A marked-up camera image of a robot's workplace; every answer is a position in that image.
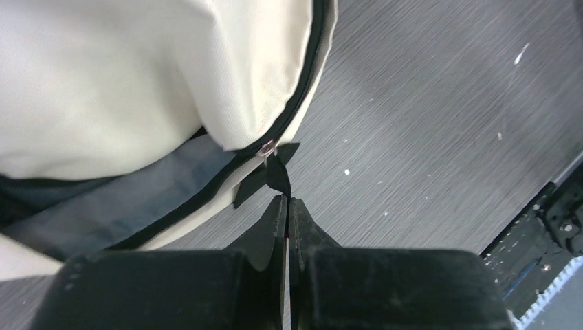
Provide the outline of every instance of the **white speck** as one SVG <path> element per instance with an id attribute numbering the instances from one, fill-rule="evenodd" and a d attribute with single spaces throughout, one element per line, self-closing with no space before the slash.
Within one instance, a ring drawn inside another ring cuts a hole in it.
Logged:
<path id="1" fill-rule="evenodd" d="M 514 65 L 517 65 L 520 63 L 520 60 L 523 57 L 523 54 L 525 53 L 525 50 L 527 50 L 528 46 L 530 45 L 530 43 L 527 43 L 522 50 L 520 51 L 520 53 L 518 54 L 518 56 L 514 59 Z"/>

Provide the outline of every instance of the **zipper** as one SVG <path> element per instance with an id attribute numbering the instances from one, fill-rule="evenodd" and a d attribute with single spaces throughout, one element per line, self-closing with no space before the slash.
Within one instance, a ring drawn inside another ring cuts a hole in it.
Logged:
<path id="1" fill-rule="evenodd" d="M 133 236 L 116 244 L 115 246 L 110 247 L 108 250 L 134 249 L 154 241 L 157 237 L 172 228 L 176 223 L 180 222 L 184 217 L 198 210 L 200 206 L 208 203 L 216 195 L 216 192 L 222 185 L 222 182 L 224 182 L 224 180 L 226 180 L 234 170 L 242 166 L 244 163 L 248 162 L 253 157 L 261 157 L 263 158 L 264 166 L 267 166 L 267 159 L 271 155 L 277 155 L 277 145 L 279 140 L 298 113 L 298 110 L 303 103 L 310 86 L 312 85 L 315 74 L 316 61 L 318 60 L 318 55 L 322 45 L 322 37 L 324 35 L 328 7 L 328 1 L 313 1 L 313 19 L 311 24 L 310 37 L 306 49 L 304 66 L 300 74 L 298 87 L 296 88 L 291 98 L 287 101 L 283 112 L 277 117 L 272 127 L 267 130 L 267 133 L 265 133 L 257 141 L 253 142 L 246 148 L 235 151 L 237 157 L 235 157 L 235 159 L 233 159 L 231 163 L 229 163 L 215 177 L 215 179 L 220 178 L 219 180 L 221 181 L 216 189 L 212 188 L 212 186 L 216 186 L 216 184 L 211 184 L 212 182 L 203 189 L 207 190 L 207 188 L 210 188 L 210 190 L 215 191 L 210 194 L 206 193 L 205 191 L 205 193 L 201 194 L 204 196 L 200 196 L 199 194 L 193 196 L 189 201 L 187 201 L 182 206 L 179 206 L 178 209 L 172 212 L 173 214 L 169 214 L 169 217 L 165 217 L 167 219 L 160 219 L 144 229 L 149 232 L 155 232 L 155 234 L 143 233 L 143 230 L 142 232 L 134 234 Z"/>
<path id="2" fill-rule="evenodd" d="M 298 113 L 300 106 L 303 104 L 306 94 L 312 86 L 314 80 L 316 61 L 320 53 L 322 45 L 322 37 L 324 35 L 324 27 L 326 25 L 326 14 L 328 12 L 328 1 L 314 0 L 312 11 L 311 32 L 306 48 L 306 55 L 304 59 L 304 66 L 298 80 L 298 87 L 294 94 L 285 104 L 283 112 L 277 117 L 274 124 L 267 130 L 262 137 L 251 145 L 235 151 L 238 155 L 258 155 L 261 156 L 261 150 L 277 142 L 284 134 L 287 127 L 292 123 L 294 117 Z"/>

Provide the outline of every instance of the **black metal bracket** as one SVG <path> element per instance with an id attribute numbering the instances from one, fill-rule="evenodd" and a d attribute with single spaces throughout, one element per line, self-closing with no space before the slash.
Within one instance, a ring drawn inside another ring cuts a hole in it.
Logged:
<path id="1" fill-rule="evenodd" d="M 574 256 L 583 255 L 583 166 L 541 206 L 538 215 L 561 248 Z"/>

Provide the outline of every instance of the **gray fabric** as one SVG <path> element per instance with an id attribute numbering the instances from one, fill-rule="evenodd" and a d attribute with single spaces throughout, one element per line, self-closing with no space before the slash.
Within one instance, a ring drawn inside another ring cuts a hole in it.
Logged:
<path id="1" fill-rule="evenodd" d="M 24 201 L 38 210 L 44 210 L 69 198 L 93 190 L 113 178 L 95 179 L 66 186 L 26 186 L 0 185 L 0 191 L 8 196 Z"/>
<path id="2" fill-rule="evenodd" d="M 198 193 L 230 162 L 208 135 L 160 161 L 60 203 L 3 233 L 58 259 L 123 241 Z"/>

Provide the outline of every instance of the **zipper pull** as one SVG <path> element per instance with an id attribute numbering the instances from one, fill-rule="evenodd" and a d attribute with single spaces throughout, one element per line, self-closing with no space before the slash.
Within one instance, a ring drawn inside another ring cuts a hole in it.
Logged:
<path id="1" fill-rule="evenodd" d="M 269 141 L 268 143 L 264 144 L 259 152 L 257 153 L 259 157 L 263 158 L 263 164 L 267 166 L 267 159 L 271 156 L 277 156 L 277 142 L 274 140 Z"/>

